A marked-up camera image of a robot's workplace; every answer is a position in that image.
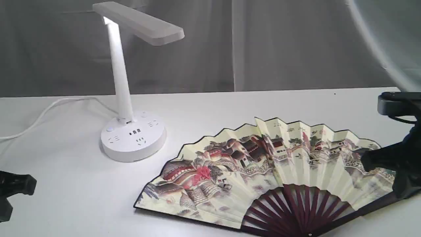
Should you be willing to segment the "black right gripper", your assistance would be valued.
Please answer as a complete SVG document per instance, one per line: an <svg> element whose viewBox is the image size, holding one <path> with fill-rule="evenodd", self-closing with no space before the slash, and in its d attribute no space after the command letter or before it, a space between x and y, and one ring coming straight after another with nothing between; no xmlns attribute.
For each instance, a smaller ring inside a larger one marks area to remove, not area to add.
<svg viewBox="0 0 421 237"><path fill-rule="evenodd" d="M365 171L385 168L396 171L396 198L411 198L421 192L421 126L417 122L402 142L367 150L361 157Z"/></svg>

